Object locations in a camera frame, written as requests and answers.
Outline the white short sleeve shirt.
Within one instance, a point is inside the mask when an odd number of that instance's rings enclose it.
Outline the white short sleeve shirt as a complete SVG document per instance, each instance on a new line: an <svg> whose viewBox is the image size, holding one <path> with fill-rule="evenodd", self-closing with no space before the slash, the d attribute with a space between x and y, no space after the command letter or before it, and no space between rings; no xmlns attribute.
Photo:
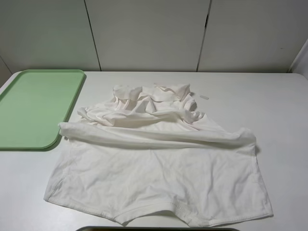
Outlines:
<svg viewBox="0 0 308 231"><path fill-rule="evenodd" d="M189 85L115 86L59 124L66 145L44 200L125 225L169 211L190 227L273 216L247 128L196 109Z"/></svg>

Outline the green plastic tray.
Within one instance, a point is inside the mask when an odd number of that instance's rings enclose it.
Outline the green plastic tray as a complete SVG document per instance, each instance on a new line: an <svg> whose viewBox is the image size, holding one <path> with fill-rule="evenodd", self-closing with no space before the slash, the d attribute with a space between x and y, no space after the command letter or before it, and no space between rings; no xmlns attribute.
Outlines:
<svg viewBox="0 0 308 231"><path fill-rule="evenodd" d="M60 122L85 79L81 70L25 70L0 95L0 148L46 149L58 139Z"/></svg>

